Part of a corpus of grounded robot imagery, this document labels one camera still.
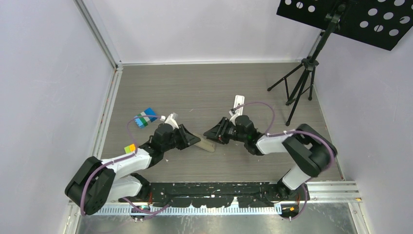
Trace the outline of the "translucent beige remote cover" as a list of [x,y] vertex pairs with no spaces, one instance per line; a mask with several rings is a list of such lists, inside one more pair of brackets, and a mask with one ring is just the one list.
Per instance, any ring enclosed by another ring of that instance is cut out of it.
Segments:
[[208,139],[205,139],[203,137],[200,138],[199,142],[195,143],[195,146],[197,146],[197,147],[199,147],[203,150],[206,150],[210,153],[213,153],[216,150],[216,143],[212,142]]

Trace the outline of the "white remote control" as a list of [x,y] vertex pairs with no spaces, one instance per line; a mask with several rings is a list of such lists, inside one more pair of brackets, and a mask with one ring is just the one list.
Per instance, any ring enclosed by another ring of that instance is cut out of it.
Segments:
[[236,95],[234,99],[234,105],[233,105],[233,115],[242,115],[243,114],[243,107],[240,107],[241,105],[244,104],[245,97],[242,95]]

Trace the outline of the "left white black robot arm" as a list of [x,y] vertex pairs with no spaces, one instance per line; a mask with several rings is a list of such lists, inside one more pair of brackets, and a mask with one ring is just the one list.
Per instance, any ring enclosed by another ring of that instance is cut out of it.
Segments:
[[106,202],[133,197],[143,202],[149,197],[149,182],[137,171],[156,165],[164,153],[183,150],[201,139],[182,124],[158,125],[149,140],[136,151],[110,159],[87,158],[65,188],[65,195],[80,209],[82,215],[93,215]]

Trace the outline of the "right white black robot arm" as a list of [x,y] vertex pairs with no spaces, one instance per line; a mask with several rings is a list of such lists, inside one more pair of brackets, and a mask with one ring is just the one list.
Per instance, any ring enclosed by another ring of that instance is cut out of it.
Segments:
[[265,134],[246,115],[234,119],[223,117],[203,135],[223,145],[230,140],[241,142],[256,156],[289,153],[295,165],[277,183],[278,194],[284,200],[291,200],[302,184],[326,171],[338,154],[336,147],[308,124],[278,134]]

